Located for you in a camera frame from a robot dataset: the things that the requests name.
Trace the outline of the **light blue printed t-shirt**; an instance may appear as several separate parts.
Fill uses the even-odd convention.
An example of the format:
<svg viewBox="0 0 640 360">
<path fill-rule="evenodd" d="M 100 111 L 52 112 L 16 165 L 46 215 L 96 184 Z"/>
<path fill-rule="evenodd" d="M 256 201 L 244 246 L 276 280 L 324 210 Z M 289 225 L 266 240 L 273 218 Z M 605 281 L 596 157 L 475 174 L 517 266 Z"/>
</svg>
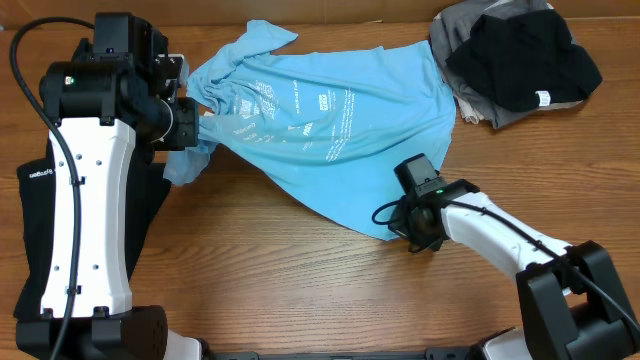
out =
<svg viewBox="0 0 640 360">
<path fill-rule="evenodd" d="M 401 197 L 399 163 L 421 154 L 443 164 L 456 118 L 452 91 L 427 41 L 283 54 L 295 39 L 252 20 L 189 76 L 187 94 L 207 113 L 197 144 L 171 152 L 164 175 L 191 183 L 225 146 L 311 210 L 388 241 L 391 231 L 372 216 L 388 216 Z"/>
</svg>

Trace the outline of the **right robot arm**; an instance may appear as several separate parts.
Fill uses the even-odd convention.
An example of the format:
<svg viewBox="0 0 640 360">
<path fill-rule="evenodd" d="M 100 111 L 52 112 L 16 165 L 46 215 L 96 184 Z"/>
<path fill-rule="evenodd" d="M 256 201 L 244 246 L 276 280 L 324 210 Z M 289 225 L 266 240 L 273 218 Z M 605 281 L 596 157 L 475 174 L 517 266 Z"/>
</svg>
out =
<svg viewBox="0 0 640 360">
<path fill-rule="evenodd" d="M 639 351 L 639 323 L 608 252 L 573 246 L 509 215 L 467 180 L 449 183 L 425 155 L 394 173 L 404 191 L 385 221 L 409 250 L 451 240 L 517 286 L 521 327 L 466 347 L 430 348 L 428 359 L 624 359 Z"/>
</svg>

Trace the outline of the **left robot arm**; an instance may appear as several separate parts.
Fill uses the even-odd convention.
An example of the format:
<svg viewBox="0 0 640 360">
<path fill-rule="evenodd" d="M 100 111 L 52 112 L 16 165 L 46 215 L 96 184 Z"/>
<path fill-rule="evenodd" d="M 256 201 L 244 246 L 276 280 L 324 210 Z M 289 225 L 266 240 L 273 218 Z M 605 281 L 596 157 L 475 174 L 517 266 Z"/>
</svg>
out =
<svg viewBox="0 0 640 360">
<path fill-rule="evenodd" d="M 100 13 L 73 57 L 28 92 L 49 130 L 52 223 L 37 317 L 17 347 L 39 359 L 207 359 L 204 340 L 172 331 L 164 309 L 129 286 L 169 183 L 156 151 L 196 144 L 198 106 L 179 95 L 189 67 L 167 38 L 129 13 Z"/>
</svg>

